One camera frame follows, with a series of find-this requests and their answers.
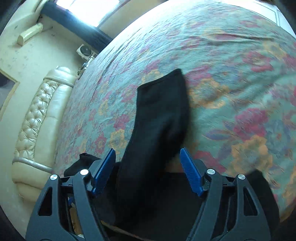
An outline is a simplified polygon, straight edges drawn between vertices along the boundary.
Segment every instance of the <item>wall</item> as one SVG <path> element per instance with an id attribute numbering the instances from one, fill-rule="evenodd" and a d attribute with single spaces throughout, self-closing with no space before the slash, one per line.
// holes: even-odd
<path id="1" fill-rule="evenodd" d="M 164 0 L 130 0 L 113 13 L 99 28 L 111 38 L 115 38 L 133 21 L 164 2 Z"/>
<path id="2" fill-rule="evenodd" d="M 82 44 L 87 45 L 90 49 L 92 49 L 88 43 L 51 18 L 42 15 L 42 17 L 39 18 L 39 22 L 43 24 L 43 31 L 53 29 L 53 31 L 58 34 L 59 37 L 67 39 L 68 41 L 76 44 L 78 46 L 76 49 L 78 49 Z"/>
<path id="3" fill-rule="evenodd" d="M 40 11 L 37 9 L 35 12 L 38 4 L 37 0 L 27 0 L 0 36 L 0 69 L 20 83 L 0 121 L 0 205 L 23 236 L 33 204 L 19 197 L 11 179 L 11 162 L 22 121 L 36 90 L 50 69 L 60 65 L 77 71 L 83 63 L 76 54 L 82 41 L 78 37 L 74 38 L 75 41 L 69 41 L 54 28 L 34 36 L 23 47 L 16 43 L 18 35 L 36 23 Z"/>

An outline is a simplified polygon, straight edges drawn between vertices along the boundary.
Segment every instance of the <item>tufted leather headboard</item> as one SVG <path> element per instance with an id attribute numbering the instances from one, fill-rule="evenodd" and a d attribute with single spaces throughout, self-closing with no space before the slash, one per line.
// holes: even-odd
<path id="1" fill-rule="evenodd" d="M 35 202 L 52 172 L 59 126 L 77 75 L 68 68 L 48 72 L 25 115 L 15 145 L 12 180 Z"/>

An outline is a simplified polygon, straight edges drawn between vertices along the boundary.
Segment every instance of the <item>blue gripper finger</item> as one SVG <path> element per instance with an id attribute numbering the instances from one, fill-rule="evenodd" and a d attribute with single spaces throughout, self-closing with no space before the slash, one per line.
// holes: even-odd
<path id="1" fill-rule="evenodd" d="M 197 170 L 191 156 L 185 148 L 180 150 L 180 160 L 192 191 L 197 193 L 198 196 L 201 196 L 204 193 L 204 189 L 202 188 L 202 175 Z"/>
<path id="2" fill-rule="evenodd" d="M 116 153 L 114 149 L 111 149 L 94 176 L 93 189 L 91 191 L 93 195 L 102 193 L 114 167 L 115 161 Z"/>

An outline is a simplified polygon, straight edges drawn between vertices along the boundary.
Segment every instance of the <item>black cloth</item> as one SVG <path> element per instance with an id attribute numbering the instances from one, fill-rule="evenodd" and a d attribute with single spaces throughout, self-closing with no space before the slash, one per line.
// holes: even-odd
<path id="1" fill-rule="evenodd" d="M 295 241 L 296 240 L 296 209 L 291 215 L 281 222 L 273 233 L 271 241 Z"/>
<path id="2" fill-rule="evenodd" d="M 90 199 L 91 206 L 97 220 L 114 225 L 116 221 L 117 201 L 116 201 L 116 179 L 121 162 L 116 162 L 103 192 L 96 198 Z"/>
<path id="3" fill-rule="evenodd" d="M 116 189 L 117 223 L 145 205 L 164 171 L 179 151 L 189 123 L 185 79 L 176 69 L 138 87 L 136 119 L 121 160 Z"/>
<path id="4" fill-rule="evenodd" d="M 279 209 L 268 182 L 257 170 L 246 178 L 262 205 L 272 233 L 279 224 Z M 140 215 L 120 228 L 150 240 L 180 241 L 189 235 L 203 200 L 192 192 L 184 173 L 164 173 L 149 201 L 140 208 Z"/>
<path id="5" fill-rule="evenodd" d="M 91 154 L 82 153 L 79 155 L 79 160 L 74 162 L 72 166 L 64 171 L 64 177 L 74 176 L 77 172 L 81 171 L 82 169 L 88 169 L 92 163 L 96 160 L 100 160 L 96 156 Z"/>

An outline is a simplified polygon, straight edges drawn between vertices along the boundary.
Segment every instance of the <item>red flower pattern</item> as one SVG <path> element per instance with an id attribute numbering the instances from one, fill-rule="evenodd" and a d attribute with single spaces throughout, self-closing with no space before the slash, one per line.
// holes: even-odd
<path id="1" fill-rule="evenodd" d="M 240 36 L 237 36 L 235 34 L 230 34 L 230 33 L 219 33 L 219 34 L 215 34 L 215 38 L 217 40 L 232 40 L 232 39 L 236 39 L 239 38 Z"/>
<path id="2" fill-rule="evenodd" d="M 83 127 L 83 126 L 81 126 L 79 129 L 78 129 L 78 127 L 77 127 L 77 129 L 76 129 L 76 130 L 77 130 L 77 135 L 78 135 L 78 136 L 81 136 L 81 134 L 82 134 L 82 127 Z"/>
<path id="3" fill-rule="evenodd" d="M 100 153 L 100 154 L 103 153 L 105 149 L 106 141 L 107 141 L 107 138 L 104 137 L 104 133 L 101 133 L 101 135 L 94 142 L 96 146 L 96 153 Z"/>
<path id="4" fill-rule="evenodd" d="M 186 50 L 186 49 L 193 49 L 196 48 L 200 44 L 200 38 L 190 38 L 181 43 L 181 49 Z"/>
<path id="5" fill-rule="evenodd" d="M 151 62 L 151 63 L 149 63 L 149 64 L 146 66 L 146 68 L 145 68 L 145 70 L 144 70 L 144 73 L 145 73 L 145 74 L 148 74 L 151 70 L 153 70 L 153 69 L 157 69 L 159 63 L 160 63 L 160 60 L 159 60 L 159 59 L 158 59 L 158 60 L 155 60 L 155 61 L 153 61 L 153 62 Z"/>
<path id="6" fill-rule="evenodd" d="M 107 92 L 107 94 L 103 97 L 103 101 L 105 101 L 105 100 L 107 100 L 107 99 L 109 99 L 109 97 L 110 97 L 110 95 L 113 93 L 113 91 L 111 90 L 111 91 L 109 91 L 109 92 Z"/>
<path id="7" fill-rule="evenodd" d="M 123 66 L 123 70 L 120 72 L 121 74 L 128 71 L 130 69 L 130 66 L 132 65 L 133 62 L 127 62 Z"/>
<path id="8" fill-rule="evenodd" d="M 129 85 L 125 92 L 121 94 L 121 102 L 130 102 L 136 96 L 137 87 L 137 85 Z"/>
<path id="9" fill-rule="evenodd" d="M 257 13 L 256 14 L 253 14 L 252 15 L 252 18 L 254 18 L 254 19 L 261 19 L 261 20 L 264 19 L 265 20 L 265 17 L 262 17 L 261 15 L 259 15 Z"/>
<path id="10" fill-rule="evenodd" d="M 205 21 L 197 21 L 197 22 L 194 22 L 193 24 L 191 24 L 191 28 L 198 28 L 204 24 L 205 24 Z"/>
<path id="11" fill-rule="evenodd" d="M 235 116 L 236 125 L 233 131 L 244 141 L 249 140 L 253 134 L 265 136 L 264 123 L 268 121 L 265 110 L 249 108 L 241 114 Z"/>
<path id="12" fill-rule="evenodd" d="M 185 76 L 189 82 L 189 86 L 197 86 L 201 79 L 211 78 L 212 75 L 208 73 L 209 69 L 210 67 L 208 65 L 202 65 L 188 72 Z"/>
<path id="13" fill-rule="evenodd" d="M 272 71 L 274 68 L 270 64 L 271 58 L 268 58 L 256 51 L 249 52 L 243 59 L 247 64 L 251 64 L 251 70 L 254 72 Z"/>
<path id="14" fill-rule="evenodd" d="M 285 61 L 285 64 L 287 67 L 296 70 L 296 58 L 295 57 L 287 55 L 286 57 L 283 57 L 283 60 Z"/>
<path id="15" fill-rule="evenodd" d="M 290 103 L 291 103 L 293 106 L 296 106 L 296 86 L 294 86 L 293 95 L 290 96 Z"/>
<path id="16" fill-rule="evenodd" d="M 246 26 L 247 28 L 258 28 L 259 27 L 256 22 L 249 21 L 249 20 L 240 21 L 240 24 Z"/>
<path id="17" fill-rule="evenodd" d="M 167 34 L 168 39 L 172 39 L 180 34 L 181 30 L 180 29 L 173 29 L 170 30 L 169 33 Z"/>
<path id="18" fill-rule="evenodd" d="M 129 120 L 130 120 L 129 116 L 126 114 L 123 114 L 115 119 L 115 123 L 113 127 L 115 128 L 115 130 L 119 130 L 119 129 L 125 130 L 126 123 L 128 123 Z"/>
<path id="19" fill-rule="evenodd" d="M 96 115 L 97 110 L 92 109 L 91 112 L 89 113 L 89 121 L 92 121 Z"/>

